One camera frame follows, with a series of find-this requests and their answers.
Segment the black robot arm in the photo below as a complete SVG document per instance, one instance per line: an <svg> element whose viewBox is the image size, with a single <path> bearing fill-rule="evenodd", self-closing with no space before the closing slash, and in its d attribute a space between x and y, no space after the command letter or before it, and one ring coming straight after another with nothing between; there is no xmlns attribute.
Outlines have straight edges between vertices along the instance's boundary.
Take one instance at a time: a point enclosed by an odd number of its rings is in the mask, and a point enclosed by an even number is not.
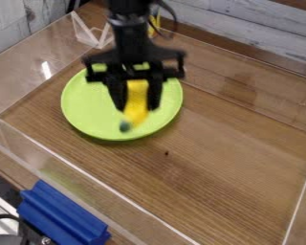
<svg viewBox="0 0 306 245"><path fill-rule="evenodd" d="M125 110L131 99L131 88L127 85L129 80L148 81L147 108L153 111L160 107L164 82L169 78L185 77L187 53L157 46L149 38L153 5L159 5L171 13L176 31L177 16L164 0L107 0L115 47L83 58L87 81L101 82L107 86L115 107L120 111Z"/></svg>

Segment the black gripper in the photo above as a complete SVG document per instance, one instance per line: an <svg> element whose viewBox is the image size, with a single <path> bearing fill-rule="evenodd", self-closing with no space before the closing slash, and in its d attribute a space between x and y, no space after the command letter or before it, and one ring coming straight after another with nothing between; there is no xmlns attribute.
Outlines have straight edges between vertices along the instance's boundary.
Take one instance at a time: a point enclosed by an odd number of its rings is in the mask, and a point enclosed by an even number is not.
<svg viewBox="0 0 306 245"><path fill-rule="evenodd" d="M83 58L85 78L89 82L107 83L119 111L124 111L128 98L124 80L148 79L148 110L153 111L160 107L164 81L185 77L187 53L156 45L148 36L145 23L112 26L112 30L115 47Z"/></svg>

